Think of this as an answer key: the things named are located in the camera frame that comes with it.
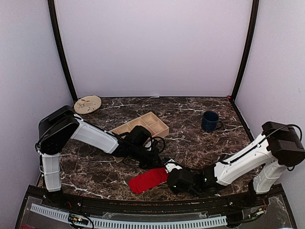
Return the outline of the black left frame post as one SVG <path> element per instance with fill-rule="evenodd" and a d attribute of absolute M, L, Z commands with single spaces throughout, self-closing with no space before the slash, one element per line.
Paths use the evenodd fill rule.
<path fill-rule="evenodd" d="M 61 32 L 60 32 L 60 27 L 58 23 L 58 18 L 57 18 L 57 12 L 56 12 L 56 6 L 55 6 L 55 1 L 54 0 L 48 0 L 48 8 L 49 8 L 49 14 L 50 14 L 50 20 L 51 20 L 51 26 L 53 30 L 53 35 L 57 47 L 57 52 L 59 55 L 59 59 L 61 62 L 61 67 L 64 73 L 65 81 L 68 86 L 71 98 L 73 102 L 76 102 L 78 100 L 78 96 L 72 81 L 71 73 L 68 67 L 68 62 L 66 59 L 62 39 L 61 39 Z"/>

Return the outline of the black frame post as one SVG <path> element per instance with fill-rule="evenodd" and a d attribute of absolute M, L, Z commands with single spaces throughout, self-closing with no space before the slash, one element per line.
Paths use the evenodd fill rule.
<path fill-rule="evenodd" d="M 244 50 L 243 50 L 239 70 L 238 70 L 238 73 L 236 76 L 236 80 L 234 83 L 233 91 L 231 94 L 231 103 L 232 104 L 235 103 L 236 98 L 238 96 L 238 92 L 239 92 L 239 89 L 240 89 L 240 86 L 242 83 L 242 79 L 243 79 L 244 72 L 246 69 L 248 57 L 250 54 L 255 26 L 256 26 L 257 15 L 258 15 L 259 2 L 260 2 L 259 0 L 252 1 L 252 8 L 251 8 L 249 25 L 248 25 L 247 35 L 246 35 L 246 39 L 245 39 L 245 44 L 244 44 Z"/>
<path fill-rule="evenodd" d="M 61 39 L 61 32 L 60 32 L 60 27 L 58 23 L 58 18 L 57 18 L 57 12 L 56 12 L 56 6 L 55 6 L 55 1 L 54 0 L 48 0 L 48 8 L 49 8 L 49 14 L 50 14 L 50 20 L 51 20 L 51 26 L 53 30 L 53 35 L 57 47 L 57 52 L 59 55 L 59 59 L 61 62 L 61 67 L 64 73 L 65 81 L 68 86 L 71 98 L 73 102 L 76 102 L 78 100 L 78 96 L 72 81 L 71 73 L 68 67 L 68 62 L 66 59 L 62 39 Z"/>

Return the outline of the wooden compartment tray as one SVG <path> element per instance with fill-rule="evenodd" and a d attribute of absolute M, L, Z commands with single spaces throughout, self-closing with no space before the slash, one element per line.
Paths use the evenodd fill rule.
<path fill-rule="evenodd" d="M 144 149 L 150 150 L 153 145 L 153 141 L 158 141 L 157 147 L 159 149 L 163 147 L 163 143 L 164 149 L 166 148 L 165 137 L 169 135 L 169 127 L 153 112 L 148 112 L 136 119 L 133 119 L 132 121 L 125 123 L 111 130 L 111 133 L 121 139 L 124 139 L 126 135 L 130 133 L 131 130 L 137 125 L 145 127 L 152 135 L 152 137 L 148 139 L 148 141 L 143 145 Z M 115 153 L 114 158 L 116 160 L 122 161 L 123 159 L 130 157 L 129 151 L 132 146 L 138 145 L 128 141 L 128 145 L 123 150 L 119 150 L 118 153 Z"/>

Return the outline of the plain red sock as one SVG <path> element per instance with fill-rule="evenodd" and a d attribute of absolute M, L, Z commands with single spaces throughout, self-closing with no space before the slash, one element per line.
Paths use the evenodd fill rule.
<path fill-rule="evenodd" d="M 133 193 L 140 194 L 167 181 L 165 168 L 155 168 L 132 178 L 129 187 Z"/>

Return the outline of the dark blue mug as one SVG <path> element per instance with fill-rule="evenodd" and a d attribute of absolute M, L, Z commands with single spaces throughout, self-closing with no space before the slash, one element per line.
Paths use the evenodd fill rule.
<path fill-rule="evenodd" d="M 219 119 L 219 115 L 213 111 L 206 111 L 202 117 L 201 128 L 208 133 L 219 130 L 223 127 L 223 123 Z"/>

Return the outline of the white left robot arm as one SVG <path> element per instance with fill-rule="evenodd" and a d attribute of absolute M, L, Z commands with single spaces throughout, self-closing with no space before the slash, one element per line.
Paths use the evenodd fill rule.
<path fill-rule="evenodd" d="M 158 149 L 160 137 L 153 137 L 143 126 L 137 125 L 131 131 L 118 134 L 101 129 L 76 114 L 65 105 L 39 122 L 39 139 L 35 144 L 40 155 L 40 167 L 44 176 L 49 201 L 57 208 L 67 204 L 67 197 L 61 191 L 60 156 L 70 139 L 81 141 L 114 157 L 131 157 L 142 169 L 163 167 Z"/>

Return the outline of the bird painted ceramic plate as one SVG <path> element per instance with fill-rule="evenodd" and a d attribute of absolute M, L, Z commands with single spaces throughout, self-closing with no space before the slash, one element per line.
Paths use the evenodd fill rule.
<path fill-rule="evenodd" d="M 92 113 L 100 108 L 102 100 L 96 95 L 89 95 L 80 98 L 73 106 L 74 111 L 79 115 Z"/>

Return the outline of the black right frame post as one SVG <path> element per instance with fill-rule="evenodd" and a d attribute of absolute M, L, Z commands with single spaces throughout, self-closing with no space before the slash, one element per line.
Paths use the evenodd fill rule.
<path fill-rule="evenodd" d="M 251 8 L 249 25 L 248 25 L 247 35 L 246 35 L 246 39 L 245 39 L 245 44 L 244 44 L 244 50 L 243 50 L 239 70 L 238 70 L 238 73 L 236 76 L 236 80 L 234 83 L 233 91 L 231 94 L 231 103 L 232 104 L 235 103 L 236 98 L 238 96 L 238 92 L 239 92 L 239 89 L 240 89 L 240 86 L 242 83 L 242 79 L 243 79 L 244 72 L 246 69 L 248 57 L 250 54 L 255 26 L 256 26 L 257 15 L 258 15 L 259 2 L 260 2 L 259 0 L 252 1 L 252 8 Z"/>

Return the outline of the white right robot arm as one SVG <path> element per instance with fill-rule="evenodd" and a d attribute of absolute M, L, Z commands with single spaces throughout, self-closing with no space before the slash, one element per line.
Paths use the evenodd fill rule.
<path fill-rule="evenodd" d="M 250 182 L 251 190 L 243 197 L 246 206 L 255 206 L 285 170 L 294 169 L 305 159 L 302 130 L 298 125 L 269 121 L 263 124 L 262 129 L 262 133 L 247 147 L 202 171 L 195 172 L 173 159 L 167 160 L 168 187 L 175 194 L 187 192 L 202 197 L 217 193 L 244 174 L 263 166 L 259 175 Z"/>

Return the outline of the black front table rail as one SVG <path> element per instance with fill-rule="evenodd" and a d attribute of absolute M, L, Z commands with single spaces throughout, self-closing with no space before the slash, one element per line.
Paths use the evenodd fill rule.
<path fill-rule="evenodd" d="M 243 181 L 229 185 L 216 193 L 206 193 L 203 197 L 194 197 L 184 192 L 174 194 L 165 183 L 135 194 L 125 180 L 94 183 L 64 179 L 61 187 L 64 209 L 87 214 L 101 214 L 108 210 L 135 214 L 195 211 L 236 214 L 242 209 L 250 208 L 250 191 Z"/>

